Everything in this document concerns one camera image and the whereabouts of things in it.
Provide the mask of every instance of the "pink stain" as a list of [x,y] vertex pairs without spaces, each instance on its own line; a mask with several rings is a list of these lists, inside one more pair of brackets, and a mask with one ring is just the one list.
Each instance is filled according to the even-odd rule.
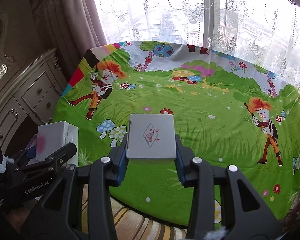
[[37,154],[40,154],[44,151],[46,147],[46,138],[43,134],[38,134],[37,137]]
[[213,69],[206,69],[205,67],[203,66],[188,66],[188,65],[181,65],[181,67],[183,68],[193,68],[195,70],[198,70],[201,72],[201,77],[206,77],[206,76],[213,76],[214,75],[214,70]]

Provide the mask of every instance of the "cartoon character with orange hair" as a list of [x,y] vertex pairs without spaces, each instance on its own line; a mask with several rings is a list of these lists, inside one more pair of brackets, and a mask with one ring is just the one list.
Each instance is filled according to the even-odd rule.
[[93,83],[92,92],[88,95],[78,98],[75,101],[67,101],[71,106],[76,106],[81,101],[91,98],[90,108],[86,115],[88,120],[92,119],[94,111],[100,104],[102,99],[106,99],[112,92],[112,83],[118,78],[124,78],[125,72],[121,70],[113,60],[104,60],[96,65],[96,71],[90,76],[90,80]]
[[[248,109],[249,113],[252,115],[253,123],[255,126],[261,127],[261,131],[264,132],[267,136],[267,141],[265,145],[265,149],[263,150],[263,156],[260,160],[258,160],[258,164],[267,163],[267,151],[269,144],[274,149],[275,156],[278,158],[279,166],[283,166],[281,153],[278,148],[278,133],[274,123],[270,120],[270,110],[272,110],[272,106],[263,101],[261,98],[252,97],[249,100],[249,105],[244,104]],[[259,121],[258,117],[256,117],[253,113],[257,112],[262,121]]]

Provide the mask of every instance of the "small white cardboard box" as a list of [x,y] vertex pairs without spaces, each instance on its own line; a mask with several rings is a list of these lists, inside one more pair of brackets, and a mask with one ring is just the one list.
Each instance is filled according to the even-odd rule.
[[175,159],[176,138],[172,114],[131,114],[128,159]]
[[37,137],[37,161],[44,161],[69,142],[77,147],[77,153],[66,164],[73,163],[78,167],[78,127],[65,121],[40,125]]

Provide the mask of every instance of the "silver screw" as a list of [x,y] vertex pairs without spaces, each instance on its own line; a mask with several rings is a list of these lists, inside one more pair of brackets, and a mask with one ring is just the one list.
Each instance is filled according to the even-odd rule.
[[74,169],[74,167],[75,167],[75,165],[72,164],[72,163],[70,163],[70,164],[68,164],[68,165],[66,166],[66,169],[67,169],[68,171],[72,171],[72,170]]
[[110,161],[110,158],[108,156],[104,156],[101,158],[101,162],[108,163]]
[[200,157],[194,157],[194,158],[192,159],[192,161],[193,161],[194,163],[201,163],[201,162],[202,162],[202,159],[201,159]]
[[229,170],[235,172],[238,170],[238,167],[232,164],[229,166]]

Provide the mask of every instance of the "white wooden cabinet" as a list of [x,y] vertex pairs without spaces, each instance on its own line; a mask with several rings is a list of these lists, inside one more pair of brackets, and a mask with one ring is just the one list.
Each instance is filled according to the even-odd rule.
[[51,122],[54,108],[67,85],[56,49],[50,49],[5,88],[0,96],[0,145],[5,152],[12,136],[29,116],[38,125]]

